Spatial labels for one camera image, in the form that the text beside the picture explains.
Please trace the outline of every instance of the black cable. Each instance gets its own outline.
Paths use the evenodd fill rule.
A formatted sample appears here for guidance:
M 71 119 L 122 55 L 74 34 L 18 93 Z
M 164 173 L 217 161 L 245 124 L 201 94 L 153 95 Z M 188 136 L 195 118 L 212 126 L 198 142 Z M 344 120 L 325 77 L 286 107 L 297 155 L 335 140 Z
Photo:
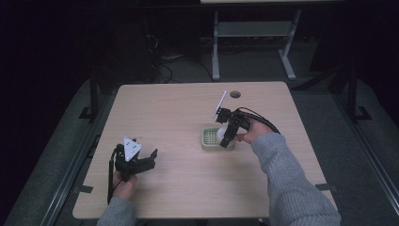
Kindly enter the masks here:
M 140 219 L 137 223 L 136 226 L 147 226 L 148 221 L 146 219 Z
M 174 62 L 184 62 L 184 61 L 187 61 L 187 62 L 194 62 L 194 63 L 200 65 L 200 66 L 208 73 L 208 76 L 211 78 L 211 81 L 214 81 L 213 78 L 212 78 L 211 73 L 208 71 L 208 69 L 205 67 L 205 65 L 203 65 L 203 64 L 200 63 L 200 62 L 198 62 L 198 61 L 195 60 L 195 59 L 190 59 L 190 58 L 181 59 L 181 58 L 179 57 L 179 58 L 176 58 L 176 59 L 166 60 L 166 62 L 164 62 L 164 64 L 165 64 L 165 63 L 174 63 Z
M 304 89 L 310 88 L 311 86 L 319 83 L 323 79 L 325 79 L 335 73 L 339 73 L 341 70 L 344 70 L 344 68 L 345 68 L 345 64 L 339 63 L 338 65 L 334 66 L 333 68 L 328 69 L 327 71 L 316 75 L 313 79 L 309 80 L 308 82 L 301 84 L 297 87 L 290 88 L 290 90 L 304 90 Z
M 253 115 L 253 114 L 250 114 L 250 113 L 247 113 L 247 112 L 244 112 L 244 111 L 238 111 L 238 112 L 237 111 L 233 111 L 231 114 L 232 115 L 240 115 L 240 116 L 244 116 L 244 117 L 247 117 L 247 118 L 251 118 L 251 119 L 256 120 L 256 121 L 260 121 L 261 123 L 267 125 L 273 132 L 280 134 L 280 132 L 277 129 L 277 127 L 272 122 L 270 122 L 269 120 L 265 119 L 264 117 L 259 117 L 257 115 Z
M 248 108 L 246 108 L 246 107 L 238 107 L 237 110 L 239 110 L 239 109 L 245 109 L 245 110 L 247 110 L 247 111 L 250 111 L 250 112 L 252 112 L 253 114 L 255 114 L 255 115 L 257 115 L 257 116 L 259 116 L 259 117 L 261 117 L 262 119 L 265 120 L 265 118 L 264 118 L 261 114 L 258 114 L 258 113 L 256 113 L 255 111 L 253 111 L 253 110 L 251 110 L 251 109 L 248 109 Z
M 212 53 L 212 52 L 214 51 L 214 41 L 213 41 L 213 38 L 209 38 L 209 39 L 212 40 L 209 44 L 203 45 L 203 46 L 200 47 L 200 52 L 201 52 L 202 54 L 210 54 L 210 53 Z M 223 37 L 219 37 L 219 38 L 217 39 L 217 45 L 219 45 L 219 43 L 222 43 L 222 41 L 224 41 L 224 39 L 225 39 L 225 38 L 223 38 Z
M 115 187 L 112 189 L 112 193 L 114 193 L 115 189 L 117 189 L 118 185 L 120 184 L 120 182 L 122 182 L 122 179 L 120 179 L 120 181 L 115 185 Z
M 170 80 L 173 81 L 173 82 L 182 83 L 182 81 L 176 80 L 174 78 L 171 78 Z
M 111 159 L 109 159 L 108 163 L 108 195 L 106 197 L 106 201 L 109 204 L 111 202 L 112 194 L 114 193 L 114 157 L 116 150 L 114 150 L 111 154 Z
M 201 44 L 200 49 L 206 50 L 206 49 L 211 48 L 211 47 L 214 46 L 214 39 L 212 39 L 212 38 L 201 38 L 200 42 L 203 42 L 204 40 L 208 40 L 208 41 L 205 42 L 204 44 Z
M 167 69 L 169 71 L 169 73 L 170 73 L 170 76 L 168 77 L 168 80 L 165 80 L 165 76 L 161 72 L 159 72 L 159 70 L 158 70 L 159 75 L 164 80 L 164 84 L 168 83 L 169 81 L 175 81 L 175 82 L 178 82 L 178 83 L 182 83 L 181 81 L 178 81 L 178 80 L 172 78 L 173 70 L 170 67 L 166 66 L 165 64 L 159 64 L 159 67 L 163 67 L 163 68 Z

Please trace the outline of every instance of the dark background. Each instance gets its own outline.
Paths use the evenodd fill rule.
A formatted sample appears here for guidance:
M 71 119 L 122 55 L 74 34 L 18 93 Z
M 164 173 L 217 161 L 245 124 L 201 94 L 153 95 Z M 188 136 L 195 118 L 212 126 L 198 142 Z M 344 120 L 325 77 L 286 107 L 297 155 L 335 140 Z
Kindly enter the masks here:
M 398 3 L 355 2 L 359 4 L 305 8 L 295 38 L 320 41 L 311 70 L 324 71 L 340 62 L 353 66 L 399 124 Z M 212 37 L 211 10 L 175 10 L 171 16 L 158 9 L 149 21 L 143 19 L 151 15 L 148 11 L 115 12 L 103 3 L 0 3 L 0 223 L 7 218 L 74 93 L 91 73 L 97 72 L 103 92 L 123 83 L 151 83 L 156 77 L 151 67 L 156 58 L 148 54 L 150 43 L 145 34 L 156 34 L 165 46 L 185 50 L 184 46 L 191 46 L 187 51 L 193 56 L 200 53 L 199 37 Z M 134 6 L 136 2 L 112 3 Z M 225 13 L 229 16 L 237 11 L 241 12 L 231 9 Z

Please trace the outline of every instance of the wire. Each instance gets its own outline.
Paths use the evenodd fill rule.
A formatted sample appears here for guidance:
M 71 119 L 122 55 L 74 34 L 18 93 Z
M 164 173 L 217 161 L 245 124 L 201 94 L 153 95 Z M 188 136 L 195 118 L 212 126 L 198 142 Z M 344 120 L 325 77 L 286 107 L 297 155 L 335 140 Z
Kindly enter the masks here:
M 206 51 L 209 51 L 214 46 L 214 39 L 212 38 L 200 38 L 200 42 L 200 49 L 202 53 L 206 53 Z
M 201 62 L 198 62 L 198 61 L 195 60 L 195 59 L 190 59 L 190 58 L 171 59 L 171 60 L 165 60 L 164 64 L 174 63 L 174 62 L 184 62 L 184 61 L 186 61 L 186 62 L 193 62 L 193 63 L 196 63 L 196 64 L 200 65 L 200 66 L 206 71 L 206 73 L 208 74 L 208 76 L 211 78 L 211 81 L 214 81 L 214 80 L 212 79 L 211 73 L 210 73 L 209 70 L 205 67 L 205 65 L 203 65 Z
M 117 189 L 118 185 L 120 184 L 120 182 L 122 182 L 122 180 L 120 179 L 120 181 L 117 183 L 117 185 L 112 189 L 112 193 L 114 193 L 115 189 Z
M 154 35 L 146 35 L 147 38 L 155 39 L 155 45 L 152 47 L 152 49 L 156 49 L 158 47 L 158 39 Z
M 112 162 L 114 161 L 115 153 L 116 153 L 116 151 L 114 150 L 111 154 L 111 159 L 109 161 L 112 161 Z
M 200 52 L 202 53 L 202 54 L 209 54 L 209 53 L 212 53 L 213 52 L 213 50 L 214 50 L 214 39 L 213 38 L 201 38 L 202 40 L 207 40 L 207 39 L 209 39 L 210 41 L 208 42 L 208 43 L 206 43 L 206 44 L 203 44 L 203 45 L 201 45 L 201 49 L 200 49 Z M 219 37 L 218 39 L 217 39 L 217 44 L 219 45 L 220 43 L 222 43 L 222 41 L 224 40 L 225 38 L 223 38 L 223 37 Z
M 147 226 L 148 221 L 146 219 L 140 219 L 137 223 L 136 226 Z
M 160 64 L 159 67 L 163 67 L 163 68 L 167 69 L 169 71 L 169 74 L 170 74 L 168 79 L 165 79 L 165 76 L 158 70 L 159 74 L 161 75 L 162 80 L 164 80 L 164 84 L 168 83 L 169 81 L 175 81 L 175 82 L 178 82 L 178 83 L 182 83 L 181 81 L 178 81 L 178 80 L 172 78 L 173 71 L 172 71 L 172 69 L 170 67 L 168 67 L 168 66 L 166 66 L 164 64 Z
M 251 109 L 248 109 L 248 108 L 246 108 L 246 107 L 238 107 L 237 110 L 239 110 L 239 109 L 245 109 L 245 110 L 247 110 L 247 111 L 249 111 L 249 112 L 252 112 L 253 114 L 255 114 L 255 115 L 257 115 L 257 116 L 259 116 L 260 118 L 262 118 L 262 119 L 265 120 L 265 118 L 264 118 L 262 115 L 256 113 L 255 111 L 253 111 L 253 110 L 251 110 Z
M 273 132 L 280 134 L 280 132 L 277 129 L 277 127 L 272 122 L 270 122 L 269 120 L 265 119 L 262 116 L 260 117 L 260 116 L 253 115 L 253 114 L 250 114 L 250 113 L 247 113 L 247 112 L 243 112 L 243 111 L 238 111 L 238 112 L 233 111 L 231 114 L 232 115 L 240 115 L 240 116 L 244 116 L 244 117 L 247 117 L 247 118 L 251 118 L 253 120 L 260 121 L 261 123 L 267 125 Z

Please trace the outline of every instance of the gray carpet floor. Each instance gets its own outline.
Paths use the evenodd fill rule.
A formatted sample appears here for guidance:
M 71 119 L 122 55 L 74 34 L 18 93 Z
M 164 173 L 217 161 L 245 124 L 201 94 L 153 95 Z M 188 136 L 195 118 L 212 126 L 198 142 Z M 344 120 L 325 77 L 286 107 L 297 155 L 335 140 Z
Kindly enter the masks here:
M 289 81 L 275 49 L 251 50 L 236 55 L 220 55 L 221 82 L 238 81 L 284 81 L 295 87 L 312 79 L 317 73 L 309 73 L 312 54 L 316 43 L 297 41 L 289 55 L 297 79 Z M 201 65 L 184 58 L 166 63 L 173 71 L 173 79 L 183 83 L 212 82 L 211 56 L 204 54 Z M 165 77 L 167 70 L 162 70 Z M 298 112 L 311 140 L 327 182 L 337 188 L 333 197 L 342 215 L 342 225 L 399 225 L 399 217 L 392 208 L 384 190 L 364 154 L 362 145 L 354 135 L 353 125 L 342 111 L 337 99 L 345 93 L 333 96 L 327 91 L 329 79 L 303 91 L 292 91 Z M 16 202 L 6 225 L 40 225 L 56 188 L 75 152 L 79 152 L 83 139 L 90 133 L 100 135 L 110 111 L 115 93 L 100 95 L 101 115 L 93 123 L 78 119 L 82 108 L 89 105 L 88 82 L 76 93 L 64 117 L 56 128 L 43 152 L 40 162 L 32 172 L 29 181 Z M 358 104 L 367 108 L 372 121 L 361 121 L 359 128 L 364 132 L 371 146 L 399 186 L 399 131 L 379 105 L 373 91 L 359 81 Z M 95 225 L 96 219 L 81 220 L 72 216 L 77 199 L 78 187 L 83 184 L 90 157 L 83 163 L 68 198 L 56 218 L 55 225 Z M 194 220 L 141 220 L 137 224 L 195 225 Z M 257 219 L 213 219 L 208 225 L 258 225 Z

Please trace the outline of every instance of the fingers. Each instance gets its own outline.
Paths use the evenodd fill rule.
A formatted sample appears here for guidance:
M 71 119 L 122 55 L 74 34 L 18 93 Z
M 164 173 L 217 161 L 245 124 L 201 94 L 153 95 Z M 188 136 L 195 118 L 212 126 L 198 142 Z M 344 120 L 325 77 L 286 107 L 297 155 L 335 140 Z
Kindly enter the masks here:
M 238 142 L 241 142 L 244 140 L 244 136 L 245 134 L 238 134 L 234 137 L 234 139 L 237 140 Z
M 114 184 L 117 184 L 120 182 L 120 180 L 122 179 L 122 175 L 119 171 L 115 170 L 114 172 Z M 137 176 L 136 175 L 130 175 L 130 178 L 128 180 L 128 182 L 133 182 L 135 183 L 137 181 Z
M 135 187 L 137 176 L 131 175 L 129 180 L 126 182 L 120 181 L 117 178 L 114 178 L 114 182 L 118 181 L 114 188 L 114 197 L 119 197 L 121 199 L 130 201 L 135 195 Z

